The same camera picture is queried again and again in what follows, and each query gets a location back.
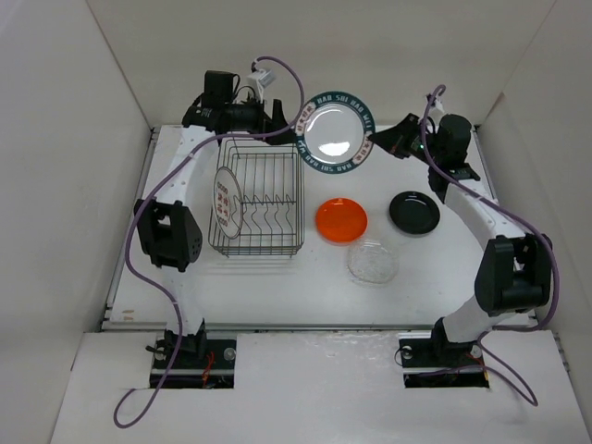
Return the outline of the white plate with dark rim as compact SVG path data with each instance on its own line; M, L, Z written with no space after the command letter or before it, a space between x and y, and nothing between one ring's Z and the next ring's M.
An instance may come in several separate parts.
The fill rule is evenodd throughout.
M329 175L359 167L371 154L376 123L370 108L342 91L321 92L304 105L294 126L296 148L303 162Z

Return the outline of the white plate with red characters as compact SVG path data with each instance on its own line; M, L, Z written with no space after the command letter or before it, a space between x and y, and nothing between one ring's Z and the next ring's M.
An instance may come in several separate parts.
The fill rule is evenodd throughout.
M223 234L230 240L238 238L243 221L241 187L234 173L225 166L216 171L214 178L213 209Z

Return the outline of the orange plastic plate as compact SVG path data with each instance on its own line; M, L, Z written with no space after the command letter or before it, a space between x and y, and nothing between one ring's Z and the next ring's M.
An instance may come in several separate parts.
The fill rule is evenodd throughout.
M314 222L325 240L342 244L356 241L365 234L368 217L355 201L333 198L319 206Z

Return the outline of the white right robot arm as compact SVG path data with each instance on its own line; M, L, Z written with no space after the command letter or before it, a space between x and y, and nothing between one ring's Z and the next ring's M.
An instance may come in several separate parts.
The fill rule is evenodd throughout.
M549 242L486 197L481 178L466 161L472 125L465 117L447 114L436 129L423 131L420 118L410 114L369 139L397 158L415 157L427 164L431 191L483 250L473 296L431 330L427 365L458 364L502 320L548 303L553 267Z

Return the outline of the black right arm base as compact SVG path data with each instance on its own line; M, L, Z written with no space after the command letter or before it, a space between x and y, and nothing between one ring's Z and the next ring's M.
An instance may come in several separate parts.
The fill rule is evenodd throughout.
M431 338L403 335L395 359L407 389L489 388L475 341L438 350Z

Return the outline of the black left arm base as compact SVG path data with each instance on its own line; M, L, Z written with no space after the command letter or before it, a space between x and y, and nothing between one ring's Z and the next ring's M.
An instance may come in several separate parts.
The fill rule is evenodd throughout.
M153 355L149 387L155 389L165 373L172 356L175 341L159 339L146 350ZM235 339L208 339L201 356L179 351L162 386L163 389L233 389L237 341Z

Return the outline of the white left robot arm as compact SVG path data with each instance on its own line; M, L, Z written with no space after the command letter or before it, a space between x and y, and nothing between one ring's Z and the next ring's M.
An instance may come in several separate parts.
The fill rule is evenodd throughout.
M255 139L270 146L295 141L281 101L274 100L272 111L265 111L264 91L274 79L274 73L265 68L253 68L246 79L226 71L207 71L203 92L181 120L196 140L179 146L178 160L166 176L134 205L130 233L139 238L151 264L162 269L163 281L157 288L173 305L175 319L166 327L163 347L167 355L175 350L188 367L201 364L207 353L197 301L180 287L181 274L197 261L204 243L190 209L197 180L224 140Z

